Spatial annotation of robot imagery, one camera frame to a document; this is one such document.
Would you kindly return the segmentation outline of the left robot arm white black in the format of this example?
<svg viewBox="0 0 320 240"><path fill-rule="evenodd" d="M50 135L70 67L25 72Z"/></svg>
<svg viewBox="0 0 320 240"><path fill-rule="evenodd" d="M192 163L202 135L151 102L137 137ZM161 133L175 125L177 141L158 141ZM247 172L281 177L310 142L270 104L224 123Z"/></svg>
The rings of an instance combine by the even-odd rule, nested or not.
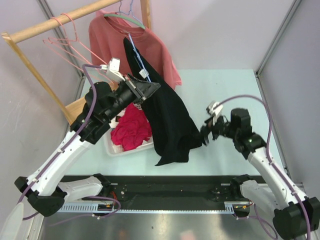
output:
<svg viewBox="0 0 320 240"><path fill-rule="evenodd" d="M82 113L73 122L60 146L33 174L20 176L14 182L33 209L49 217L65 203L83 198L107 199L111 193L111 183L100 173L70 182L62 182L62 178L78 158L111 128L112 119L128 105L150 98L160 86L159 83L131 75L120 81L117 90L112 90L104 81L94 83L84 97Z"/></svg>

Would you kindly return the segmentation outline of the light blue wire hanger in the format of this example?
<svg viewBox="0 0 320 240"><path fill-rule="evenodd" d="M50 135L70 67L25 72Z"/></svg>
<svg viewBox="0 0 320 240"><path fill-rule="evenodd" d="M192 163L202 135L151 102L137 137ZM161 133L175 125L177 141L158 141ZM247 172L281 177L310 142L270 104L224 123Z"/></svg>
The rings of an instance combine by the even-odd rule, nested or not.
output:
<svg viewBox="0 0 320 240"><path fill-rule="evenodd" d="M137 58L137 62L138 62L138 65L140 66L141 70L139 71L139 74L145 79L147 80L149 83L151 83L151 79L150 79L150 76L149 76L149 72L147 71L144 63L143 63L143 60L134 44L134 41L132 39L132 36L131 36L131 33L128 32L128 31L123 31L123 33L127 34L128 35L128 38L129 38L129 41L132 45L132 48L133 48L133 51L135 52L135 55L136 55L136 58Z"/></svg>

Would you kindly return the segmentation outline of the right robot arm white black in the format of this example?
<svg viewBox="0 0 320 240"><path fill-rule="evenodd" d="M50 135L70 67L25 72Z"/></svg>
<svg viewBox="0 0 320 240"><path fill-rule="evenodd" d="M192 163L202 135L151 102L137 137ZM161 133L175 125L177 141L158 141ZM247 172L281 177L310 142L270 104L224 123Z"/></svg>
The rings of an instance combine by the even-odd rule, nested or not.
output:
<svg viewBox="0 0 320 240"><path fill-rule="evenodd" d="M266 142L252 130L248 110L234 108L230 120L225 121L222 109L223 106L216 105L207 107L209 118L200 129L204 143L208 144L209 134L214 140L219 136L231 139L235 149L260 173L269 188L263 189L245 174L231 182L231 196L237 201L251 200L269 214L277 235L284 240L293 240L318 230L320 201L316 197L308 197L267 153Z"/></svg>

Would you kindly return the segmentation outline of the black t shirt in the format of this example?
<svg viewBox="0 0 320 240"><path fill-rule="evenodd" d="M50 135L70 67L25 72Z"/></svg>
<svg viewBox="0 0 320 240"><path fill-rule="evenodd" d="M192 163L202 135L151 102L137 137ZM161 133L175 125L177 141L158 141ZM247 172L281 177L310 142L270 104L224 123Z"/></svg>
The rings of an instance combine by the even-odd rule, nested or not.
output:
<svg viewBox="0 0 320 240"><path fill-rule="evenodd" d="M153 83L160 88L142 104L149 121L154 149L160 156L157 166L187 163L191 149L202 146L200 132L178 94L143 56L142 63Z"/></svg>

